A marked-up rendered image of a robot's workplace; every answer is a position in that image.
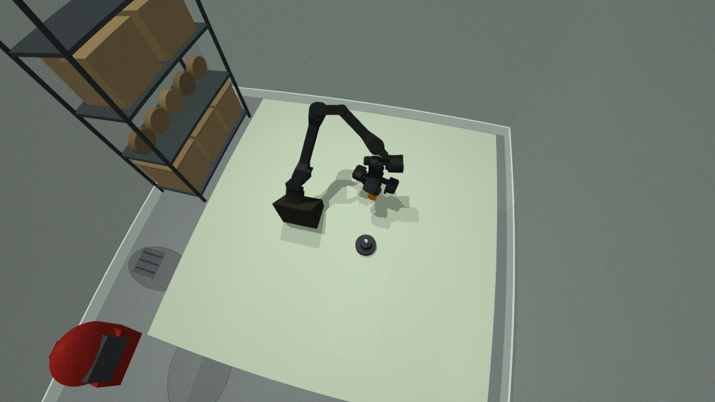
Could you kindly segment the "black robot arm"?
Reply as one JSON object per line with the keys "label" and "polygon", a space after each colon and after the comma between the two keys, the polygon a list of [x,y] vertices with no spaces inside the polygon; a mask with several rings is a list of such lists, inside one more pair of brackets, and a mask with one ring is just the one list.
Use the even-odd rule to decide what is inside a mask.
{"label": "black robot arm", "polygon": [[[385,150],[384,142],[365,128],[344,104],[325,105],[322,102],[313,102],[309,107],[309,126],[302,146],[301,158],[292,177],[285,183],[285,203],[301,204],[304,201],[305,191],[302,185],[311,178],[314,168],[311,167],[311,157],[318,130],[326,115],[339,115],[361,137],[369,152],[380,156],[364,157],[364,165],[369,166],[369,172],[372,175],[380,175],[384,165],[389,173],[403,172],[403,155],[389,155]],[[376,194],[378,196],[382,191],[380,188],[382,181],[376,180],[372,175],[368,176],[363,190],[373,196]]]}

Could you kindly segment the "black round pedestal with silver shaft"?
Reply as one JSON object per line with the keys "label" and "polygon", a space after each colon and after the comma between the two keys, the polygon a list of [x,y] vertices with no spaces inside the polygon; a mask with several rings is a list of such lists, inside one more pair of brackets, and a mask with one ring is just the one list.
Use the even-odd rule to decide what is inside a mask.
{"label": "black round pedestal with silver shaft", "polygon": [[356,239],[355,247],[361,255],[370,255],[376,249],[376,241],[371,235],[361,235]]}

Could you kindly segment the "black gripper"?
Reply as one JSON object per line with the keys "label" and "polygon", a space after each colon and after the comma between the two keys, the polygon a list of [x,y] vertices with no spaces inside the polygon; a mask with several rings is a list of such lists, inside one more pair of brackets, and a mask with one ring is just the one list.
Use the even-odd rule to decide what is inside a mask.
{"label": "black gripper", "polygon": [[[363,185],[365,185],[365,183],[368,179],[368,176],[370,176],[370,175],[372,175],[372,174],[369,171],[367,173],[367,167],[363,167],[362,165],[357,165],[355,170],[352,173],[352,178],[357,181],[360,181],[361,183],[363,183]],[[395,178],[392,178],[392,177],[390,177],[390,180],[387,180],[386,178],[383,177],[383,175],[384,175],[384,173],[382,171],[382,173],[380,175],[372,175],[372,176],[376,180],[377,179],[381,180],[382,183],[384,185],[386,185],[385,193],[395,194],[395,191],[397,190],[397,186],[399,185],[400,181]]]}

